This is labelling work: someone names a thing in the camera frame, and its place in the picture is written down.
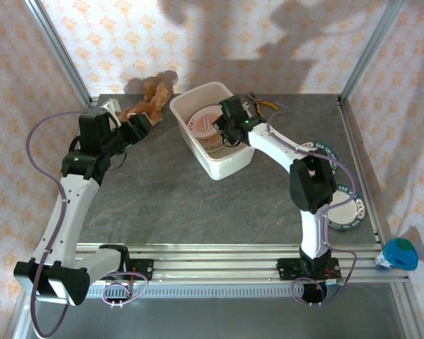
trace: orange floral wallpaper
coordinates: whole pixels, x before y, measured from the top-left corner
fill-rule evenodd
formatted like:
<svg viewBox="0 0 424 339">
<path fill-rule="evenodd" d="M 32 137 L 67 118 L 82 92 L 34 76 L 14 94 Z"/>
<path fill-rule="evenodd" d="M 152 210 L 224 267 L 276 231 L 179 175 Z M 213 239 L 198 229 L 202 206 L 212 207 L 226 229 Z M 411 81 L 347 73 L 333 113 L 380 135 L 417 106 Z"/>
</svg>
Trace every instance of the orange floral wallpaper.
<svg viewBox="0 0 424 339">
<path fill-rule="evenodd" d="M 235 93 L 339 93 L 387 0 L 42 0 L 91 95 L 177 92 L 222 81 Z"/>
<path fill-rule="evenodd" d="M 424 243 L 424 0 L 404 4 L 350 103 L 379 211 Z M 410 278 L 424 318 L 424 262 Z"/>
<path fill-rule="evenodd" d="M 19 291 L 14 265 L 30 258 L 57 196 L 28 162 L 26 135 L 43 117 L 81 108 L 24 0 L 0 1 L 0 338 Z M 35 134 L 32 151 L 58 174 L 78 124 L 71 117 L 47 125 Z"/>
</svg>

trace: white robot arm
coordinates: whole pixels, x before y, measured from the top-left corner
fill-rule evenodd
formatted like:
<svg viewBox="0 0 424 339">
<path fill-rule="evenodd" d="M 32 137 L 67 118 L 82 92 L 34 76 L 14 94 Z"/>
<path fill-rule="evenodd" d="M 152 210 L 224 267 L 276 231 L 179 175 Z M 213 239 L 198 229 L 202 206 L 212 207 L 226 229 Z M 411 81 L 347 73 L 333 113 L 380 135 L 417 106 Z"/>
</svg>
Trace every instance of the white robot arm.
<svg viewBox="0 0 424 339">
<path fill-rule="evenodd" d="M 39 301 L 79 305 L 88 288 L 96 280 L 112 271 L 131 270 L 129 252 L 125 246 L 102 245 L 85 260 L 75 262 L 76 245 L 91 201 L 98 192 L 110 158 L 139 142 L 151 129 L 145 114 L 136 114 L 128 123 L 120 124 L 114 113 L 116 107 L 108 102 L 104 107 L 88 108 L 79 117 L 80 136 L 74 139 L 68 155 L 63 159 L 60 180 L 66 194 L 59 194 L 47 229 L 28 262 L 19 261 L 14 276 L 31 295 L 33 283 L 38 280 L 36 298 Z M 112 130 L 110 120 L 116 126 Z M 66 203 L 66 211 L 57 238 L 46 250 Z M 40 275 L 37 268 L 43 264 Z"/>
<path fill-rule="evenodd" d="M 286 280 L 294 280 L 299 275 L 323 278 L 324 268 L 331 263 L 331 252 L 326 246 L 326 227 L 321 227 L 319 219 L 336 190 L 329 163 L 297 153 L 275 141 L 269 135 L 265 121 L 260 117 L 249 118 L 238 97 L 230 97 L 220 104 L 223 115 L 216 121 L 216 128 L 223 137 L 232 144 L 243 141 L 266 153 L 290 174 L 290 197 L 300 209 L 303 239 L 300 258 L 294 262 L 293 274 L 287 275 Z M 131 270 L 129 252 L 125 246 L 120 245 L 102 245 L 95 254 L 75 262 L 76 244 L 83 221 L 110 167 L 110 158 L 143 139 L 151 128 L 144 114 L 131 117 L 129 123 L 116 123 L 113 130 L 110 128 L 110 119 L 116 120 L 110 105 L 106 108 L 91 107 L 79 118 L 78 142 L 81 148 L 75 150 L 71 145 L 61 169 L 61 185 L 67 200 L 66 214 L 43 263 L 44 268 L 37 285 L 37 300 L 76 306 L 83 302 L 89 286 L 96 280 L 112 271 Z M 277 131 L 273 133 L 296 149 L 311 151 Z M 61 205 L 62 197 L 59 195 L 47 229 L 31 259 L 28 262 L 17 262 L 14 269 L 14 276 L 29 295 L 37 267 L 46 254 L 47 242 L 58 223 Z"/>
<path fill-rule="evenodd" d="M 298 145 L 289 138 L 286 138 L 281 133 L 272 129 L 272 133 L 275 133 L 279 138 L 287 141 L 289 144 L 295 146 L 297 149 L 303 149 L 304 151 L 310 152 L 309 148 Z M 249 144 L 266 153 L 269 157 L 275 160 L 278 164 L 284 167 L 289 173 L 290 166 L 294 160 L 301 160 L 305 158 L 303 154 L 296 153 L 295 151 L 283 147 L 275 139 L 273 139 L 268 131 L 266 124 L 258 124 L 248 133 Z M 321 206 L 316 213 L 311 213 L 307 210 L 300 210 L 302 216 L 302 233 L 303 239 L 300 248 L 303 253 L 308 257 L 314 259 L 324 255 L 327 251 L 327 247 L 321 239 L 326 239 L 326 228 L 322 230 L 320 225 L 320 215 L 322 210 L 326 208 L 328 204 Z"/>
</svg>

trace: stuffed animal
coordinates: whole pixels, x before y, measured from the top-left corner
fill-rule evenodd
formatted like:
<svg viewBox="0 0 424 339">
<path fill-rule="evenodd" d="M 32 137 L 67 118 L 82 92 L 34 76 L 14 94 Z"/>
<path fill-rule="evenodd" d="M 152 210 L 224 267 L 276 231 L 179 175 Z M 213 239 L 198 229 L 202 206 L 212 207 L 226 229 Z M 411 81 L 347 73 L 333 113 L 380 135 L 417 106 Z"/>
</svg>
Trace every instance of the stuffed animal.
<svg viewBox="0 0 424 339">
<path fill-rule="evenodd" d="M 143 101 L 136 104 L 134 108 L 125 109 L 118 116 L 121 122 L 128 121 L 129 117 L 138 113 L 146 113 L 153 126 L 163 120 L 162 107 L 170 99 L 172 88 L 166 83 L 157 84 L 154 81 L 148 81 L 143 84 L 143 89 Z"/>
</svg>

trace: gray tabletop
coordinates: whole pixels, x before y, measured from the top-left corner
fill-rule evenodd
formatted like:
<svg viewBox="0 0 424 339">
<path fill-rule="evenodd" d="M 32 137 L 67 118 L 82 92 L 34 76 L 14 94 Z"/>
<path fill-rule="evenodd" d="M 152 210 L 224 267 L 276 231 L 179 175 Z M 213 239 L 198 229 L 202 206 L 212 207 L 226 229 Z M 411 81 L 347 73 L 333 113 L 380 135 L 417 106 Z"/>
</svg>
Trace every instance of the gray tabletop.
<svg viewBox="0 0 424 339">
<path fill-rule="evenodd" d="M 122 109 L 141 95 L 110 97 Z M 321 141 L 355 172 L 333 95 L 262 95 L 297 111 L 273 125 L 297 143 Z M 263 107 L 266 117 L 271 109 Z M 262 152 L 250 165 L 218 182 L 209 178 L 181 137 L 177 120 L 164 120 L 127 151 L 121 168 L 105 175 L 86 216 L 80 242 L 126 244 L 299 244 L 300 212 L 289 197 L 288 173 Z M 113 159 L 113 165 L 122 160 Z M 350 184 L 342 170 L 336 182 Z M 332 244 L 374 244 L 366 215 L 354 230 L 329 229 Z"/>
</svg>

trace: white plastic container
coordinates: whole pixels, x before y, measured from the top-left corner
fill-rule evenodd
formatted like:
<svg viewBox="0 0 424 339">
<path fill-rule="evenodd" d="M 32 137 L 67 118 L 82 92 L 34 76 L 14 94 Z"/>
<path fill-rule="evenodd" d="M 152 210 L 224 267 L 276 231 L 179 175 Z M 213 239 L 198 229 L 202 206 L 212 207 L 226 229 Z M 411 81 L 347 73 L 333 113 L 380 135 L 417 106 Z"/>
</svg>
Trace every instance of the white plastic container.
<svg viewBox="0 0 424 339">
<path fill-rule="evenodd" d="M 187 122 L 199 109 L 216 105 L 231 95 L 225 85 L 212 82 L 189 90 L 170 103 L 170 109 L 179 122 L 182 137 L 207 174 L 214 180 L 226 178 L 247 166 L 252 161 L 254 149 L 241 143 L 238 147 L 224 147 L 217 152 L 207 153 L 187 127 Z"/>
</svg>

